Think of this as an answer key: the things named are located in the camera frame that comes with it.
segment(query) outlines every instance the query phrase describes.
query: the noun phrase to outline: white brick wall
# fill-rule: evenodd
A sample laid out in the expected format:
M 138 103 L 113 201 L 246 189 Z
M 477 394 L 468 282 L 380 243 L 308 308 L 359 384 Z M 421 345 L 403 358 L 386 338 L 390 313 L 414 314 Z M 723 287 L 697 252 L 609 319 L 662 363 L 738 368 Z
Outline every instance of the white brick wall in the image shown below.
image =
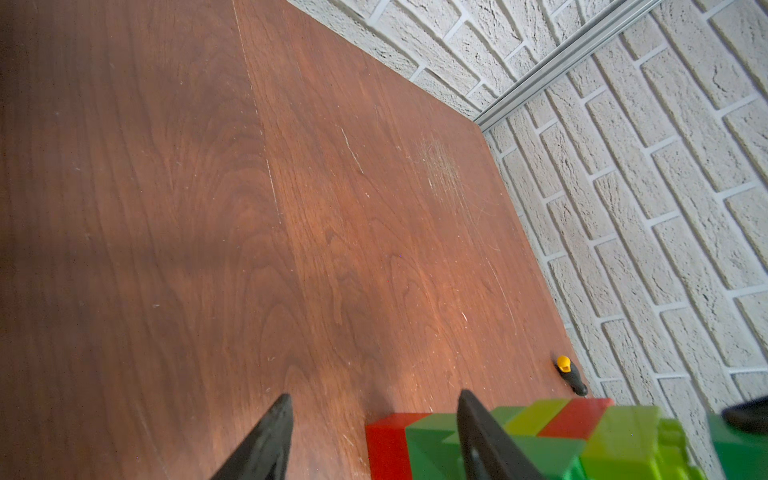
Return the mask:
M 768 0 L 663 0 L 487 136 L 592 392 L 713 480 L 704 413 L 768 394 L 767 58 Z
M 468 118 L 608 5 L 608 0 L 289 2 Z

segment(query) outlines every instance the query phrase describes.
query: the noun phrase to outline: brick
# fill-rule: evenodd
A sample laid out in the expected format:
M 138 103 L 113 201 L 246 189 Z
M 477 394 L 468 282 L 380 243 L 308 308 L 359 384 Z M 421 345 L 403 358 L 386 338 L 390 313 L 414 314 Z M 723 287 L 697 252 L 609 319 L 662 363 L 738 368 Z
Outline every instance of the brick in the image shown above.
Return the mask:
M 618 354 L 618 361 L 624 371 L 634 396 L 641 405 L 656 405 L 664 408 L 664 396 L 656 387 L 653 373 L 640 343 L 631 332 L 625 320 L 603 324 L 603 329 Z
M 491 136 L 496 142 L 496 148 L 500 153 L 505 153 L 515 146 L 515 138 L 512 137 L 512 131 L 505 121 L 500 121 L 491 127 Z
M 448 0 L 402 0 L 402 3 L 424 18 L 439 37 L 445 36 L 460 16 L 456 7 Z
M 722 410 L 741 401 L 733 380 L 720 366 L 720 356 L 691 309 L 662 312 L 677 348 L 712 410 Z
M 496 99 L 496 96 L 493 95 L 491 89 L 486 85 L 480 85 L 480 87 L 476 88 L 475 91 L 473 91 L 472 94 L 467 97 L 467 99 L 475 104 L 478 108 L 485 110 L 490 104 L 493 103 L 493 101 Z
M 768 106 L 765 101 L 753 101 L 723 119 L 759 171 L 763 182 L 768 183 Z
M 531 227 L 531 223 L 528 221 L 528 218 L 525 215 L 520 217 L 520 224 L 523 227 L 525 236 L 528 238 L 528 242 L 531 244 L 533 254 L 538 261 L 539 267 L 541 268 L 541 274 L 544 276 L 544 282 L 547 284 L 547 290 L 549 290 L 549 294 L 554 300 L 554 306 L 558 309 L 558 313 L 560 314 L 560 319 L 562 320 L 563 325 L 567 327 L 571 325 L 571 315 L 568 313 L 568 308 L 565 306 L 565 302 L 560 296 L 558 286 L 555 284 L 554 278 L 552 278 L 552 274 L 547 268 L 547 264 L 542 263 L 541 261 L 544 253 L 541 251 L 541 247 L 538 244 L 538 240 L 536 238 L 536 234 L 533 231 L 533 227 Z
M 650 147 L 675 133 L 618 38 L 594 57 L 643 145 Z
M 509 154 L 505 158 L 505 165 L 544 254 L 552 255 L 563 251 L 560 236 L 552 224 L 546 207 L 539 200 L 536 186 L 520 152 L 514 151 Z
M 587 103 L 587 109 L 645 217 L 655 218 L 676 210 L 672 196 L 648 164 L 640 141 L 613 95 L 599 94 Z
M 728 5 L 710 19 L 729 50 L 763 91 L 768 91 L 768 16 L 752 0 Z
M 715 190 L 753 179 L 746 159 L 707 110 L 690 74 L 669 49 L 645 62 L 641 69 Z
M 379 0 L 349 0 L 352 8 L 362 14 L 363 17 L 369 17 L 379 4 Z
M 593 91 L 605 85 L 603 76 L 594 63 L 594 56 L 584 59 L 568 72 L 568 78 L 574 84 L 579 96 L 584 98 Z
M 571 313 L 575 331 L 582 338 L 584 348 L 589 354 L 589 357 L 580 357 L 583 360 L 581 365 L 584 365 L 587 358 L 589 358 L 598 376 L 621 376 L 621 371 L 617 366 L 611 346 L 595 323 L 594 313 L 592 308 L 590 308 L 589 299 L 584 291 L 584 285 L 576 276 L 571 261 L 567 257 L 558 258 L 549 263 L 549 268 L 560 289 L 560 294 L 568 306 L 568 311 Z M 571 342 L 576 346 L 577 342 L 573 341 L 572 330 L 574 329 L 568 329 L 568 335 L 571 337 Z M 597 385 L 588 377 L 587 381 L 590 387 Z
M 483 132 L 482 136 L 485 138 L 485 143 L 488 144 L 488 149 L 491 151 L 491 156 L 493 157 L 494 162 L 496 164 L 499 164 L 500 159 L 498 158 L 498 150 L 496 148 L 496 142 L 493 140 L 493 137 L 491 136 L 490 131 Z
M 578 14 L 578 7 L 576 2 L 571 2 L 554 19 L 554 35 L 558 44 L 576 33 L 580 27 L 581 17 Z
M 511 155 L 508 155 L 507 157 L 510 157 L 510 161 L 514 161 L 514 158 L 511 157 Z M 498 164 L 499 173 L 502 175 L 502 181 L 504 182 L 504 186 L 507 188 L 507 193 L 509 194 L 509 198 L 512 200 L 512 206 L 515 207 L 515 212 L 517 212 L 518 215 L 524 215 L 525 210 L 523 210 L 522 203 L 520 202 L 520 197 L 518 196 L 518 193 L 515 191 L 515 185 L 512 183 L 512 179 L 509 177 L 509 172 L 507 171 L 507 166 L 505 164 L 506 160 L 502 159 L 501 162 Z
M 350 18 L 328 0 L 292 0 L 291 3 L 403 77 L 410 77 L 417 69 L 416 62 L 403 51 L 380 38 L 358 19 Z
M 565 248 L 574 261 L 578 277 L 584 284 L 596 314 L 610 316 L 619 313 L 619 308 L 611 295 L 611 289 L 603 280 L 598 261 L 586 243 L 584 231 L 581 229 L 571 203 L 566 197 L 560 197 L 549 203 L 549 209 L 558 230 L 562 233 Z
M 611 156 L 571 82 L 566 77 L 560 78 L 546 91 L 587 172 L 593 174 L 611 166 Z
M 760 342 L 764 346 L 768 345 L 768 292 L 739 297 L 736 305 Z
M 664 36 L 650 15 L 643 15 L 624 30 L 621 37 L 635 60 L 664 44 Z
M 652 157 L 726 286 L 736 289 L 762 283 L 762 268 L 730 227 L 685 146 L 675 142 Z
M 422 70 L 413 83 L 467 118 L 475 118 L 480 113 L 480 110 L 470 105 L 469 102 L 456 93 L 441 78 L 426 68 Z
M 519 34 L 496 0 L 473 0 L 463 4 L 482 34 L 501 55 L 506 57 L 520 45 Z
M 733 195 L 725 200 L 725 204 L 763 265 L 768 265 L 768 194 L 765 189 L 758 187 Z
M 521 48 L 512 58 L 507 60 L 509 68 L 515 80 L 520 80 L 533 67 L 536 66 L 536 60 L 533 59 L 531 50 L 528 47 Z
M 555 124 L 545 130 L 541 134 L 541 142 L 556 166 L 589 238 L 594 240 L 613 233 L 600 199 L 589 184 L 575 152 L 569 148 L 570 142 L 566 139 L 562 126 Z
M 390 2 L 387 5 L 376 23 L 376 29 L 414 55 L 429 59 L 429 69 L 455 90 L 465 93 L 478 82 L 479 79 L 475 74 L 465 68 L 453 53 L 437 42 L 398 3 Z
M 744 400 L 754 400 L 768 395 L 768 372 L 737 373 L 733 381 L 739 387 Z
M 603 387 L 600 382 L 598 382 L 598 377 L 594 373 L 594 365 L 592 364 L 594 360 L 590 360 L 587 355 L 587 351 L 584 349 L 584 345 L 581 343 L 578 333 L 576 333 L 576 328 L 572 326 L 571 328 L 565 329 L 565 332 L 568 334 L 568 338 L 571 339 L 571 345 L 573 345 L 574 352 L 576 352 L 581 379 L 587 383 L 590 395 L 597 398 L 605 397 L 606 395 L 605 392 L 603 392 Z M 610 362 L 609 365 L 615 367 L 616 359 L 609 359 L 608 362 Z
M 605 7 L 607 7 L 611 0 L 574 0 L 579 1 L 581 3 L 581 8 L 584 10 L 584 20 L 586 22 L 589 22 L 589 20 L 597 15 L 598 13 L 602 12 Z
M 533 131 L 533 126 L 525 109 L 519 108 L 512 112 L 508 121 L 512 133 L 515 134 L 518 147 L 531 167 L 541 196 L 546 198 L 562 191 L 563 186 L 560 184 L 560 179 L 552 167 L 552 162 L 549 160 L 544 145 L 541 144 L 538 135 Z
M 533 125 L 536 128 L 541 128 L 542 125 L 554 118 L 554 110 L 552 110 L 544 92 L 537 93 L 532 99 L 526 101 L 525 109 L 531 115 L 531 120 L 533 120 Z
M 544 6 L 544 10 L 549 12 L 549 16 L 551 17 L 552 12 L 557 10 L 558 7 L 564 3 L 565 0 L 544 0 L 541 4 Z
M 642 219 L 632 204 L 631 194 L 618 172 L 598 178 L 594 181 L 594 187 L 600 194 L 603 205 L 614 221 L 616 230 L 621 235 L 654 302 L 662 304 L 682 300 L 684 295 L 675 275 L 654 238 L 645 230 Z
M 634 397 L 632 396 L 632 390 L 624 380 L 610 380 L 602 383 L 605 396 L 609 399 L 613 399 L 616 405 L 620 406 L 632 406 L 636 405 Z
M 734 316 L 717 274 L 694 241 L 685 221 L 674 218 L 659 223 L 654 231 L 726 365 L 764 365 L 765 359 L 753 339 L 747 336 L 742 319 Z
M 723 0 L 694 0 L 694 3 L 699 7 L 702 13 L 707 10 L 711 10 L 717 7 Z
M 480 34 L 469 23 L 458 28 L 448 45 L 485 79 L 496 94 L 502 94 L 512 86 L 512 76 L 502 60 L 485 47 Z
M 661 379 L 661 389 L 669 400 L 675 417 L 680 420 L 699 466 L 709 480 L 725 480 L 723 469 L 710 441 L 707 426 L 707 410 L 699 400 L 693 386 L 687 379 Z
M 603 243 L 596 250 L 654 371 L 683 372 L 683 363 L 675 352 L 664 324 L 646 300 L 640 278 L 621 243 L 616 240 Z
M 716 108 L 752 93 L 749 79 L 690 1 L 663 2 L 651 14 Z
M 533 58 L 540 61 L 557 46 L 538 2 L 503 0 L 523 38 L 531 42 Z

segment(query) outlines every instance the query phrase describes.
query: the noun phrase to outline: wooden table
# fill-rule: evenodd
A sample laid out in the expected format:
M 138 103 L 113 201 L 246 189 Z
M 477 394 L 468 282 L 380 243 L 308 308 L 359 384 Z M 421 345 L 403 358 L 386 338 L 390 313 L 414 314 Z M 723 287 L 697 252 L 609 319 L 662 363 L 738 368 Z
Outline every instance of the wooden table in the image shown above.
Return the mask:
M 0 478 L 205 479 L 281 392 L 290 478 L 364 478 L 390 412 L 570 395 L 472 122 L 280 0 L 0 18 Z

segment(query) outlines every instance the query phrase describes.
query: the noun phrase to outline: stack of blocks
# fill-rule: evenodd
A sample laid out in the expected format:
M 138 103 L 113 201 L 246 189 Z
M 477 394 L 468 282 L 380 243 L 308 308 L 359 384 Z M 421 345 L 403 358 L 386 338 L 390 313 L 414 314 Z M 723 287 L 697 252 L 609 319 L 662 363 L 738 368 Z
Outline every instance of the stack of blocks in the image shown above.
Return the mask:
M 548 480 L 704 480 L 680 423 L 658 407 L 549 399 L 491 412 Z M 456 414 L 396 413 L 366 426 L 372 480 L 463 480 Z

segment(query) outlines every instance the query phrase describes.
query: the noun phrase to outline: scratch on table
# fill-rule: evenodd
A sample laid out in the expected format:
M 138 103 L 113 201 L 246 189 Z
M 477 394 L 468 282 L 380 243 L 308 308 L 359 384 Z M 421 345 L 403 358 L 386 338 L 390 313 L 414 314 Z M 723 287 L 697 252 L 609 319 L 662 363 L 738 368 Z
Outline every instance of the scratch on table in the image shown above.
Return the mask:
M 408 159 L 414 167 L 422 165 L 426 168 L 429 188 L 441 204 L 446 205 L 452 212 L 458 213 L 465 220 L 472 221 L 472 212 L 469 209 L 469 202 L 458 168 L 439 141 L 434 138 L 430 141 L 423 141 L 419 146 L 417 159 L 413 160 L 411 157 Z
M 352 154 L 352 158 L 355 159 L 355 163 L 357 164 L 357 167 L 360 169 L 360 173 L 365 175 L 365 173 L 362 171 L 362 167 L 360 166 L 360 161 L 357 160 L 357 155 L 355 155 L 355 152 L 352 151 L 352 147 L 349 146 L 349 140 L 346 137 L 346 133 L 344 133 L 344 129 L 339 127 L 341 130 L 342 135 L 344 135 L 344 141 L 346 142 L 346 147 L 349 148 L 349 152 Z
M 504 291 L 504 287 L 502 286 L 502 283 L 498 281 L 498 275 L 496 275 L 496 270 L 493 269 L 493 266 L 491 265 L 491 262 L 488 261 L 488 258 L 485 258 L 485 262 L 488 264 L 488 268 L 491 269 L 491 273 L 493 273 L 493 277 L 496 279 L 496 283 L 498 284 L 498 289 L 502 291 L 502 296 L 504 297 L 504 303 L 507 304 L 507 310 L 509 310 L 509 318 L 512 320 L 512 325 L 515 326 L 515 336 L 518 335 L 518 324 L 515 322 L 515 316 L 512 315 L 512 307 L 509 306 L 509 300 L 507 300 L 507 294 Z
M 139 417 L 139 421 L 141 422 L 141 428 L 144 429 L 144 433 L 149 438 L 150 446 L 152 447 L 152 451 L 154 452 L 154 456 L 157 457 L 157 461 L 160 463 L 160 467 L 163 469 L 163 473 L 165 474 L 165 478 L 168 478 L 170 480 L 170 475 L 168 475 L 168 468 L 165 465 L 165 462 L 163 461 L 163 457 L 160 455 L 160 450 L 157 449 L 157 444 L 154 442 L 154 437 L 152 436 L 152 433 L 149 431 L 149 426 L 147 426 L 147 420 L 144 418 L 144 413 L 141 412 L 141 409 L 136 406 L 136 404 L 133 404 L 134 410 L 136 411 L 136 415 Z
M 272 181 L 272 169 L 270 168 L 270 159 L 266 160 L 266 171 L 270 174 L 270 185 L 272 185 L 272 197 L 275 199 L 275 210 L 277 210 L 277 221 L 282 225 L 283 221 L 280 219 L 280 207 L 277 206 L 277 194 L 275 193 L 275 182 Z

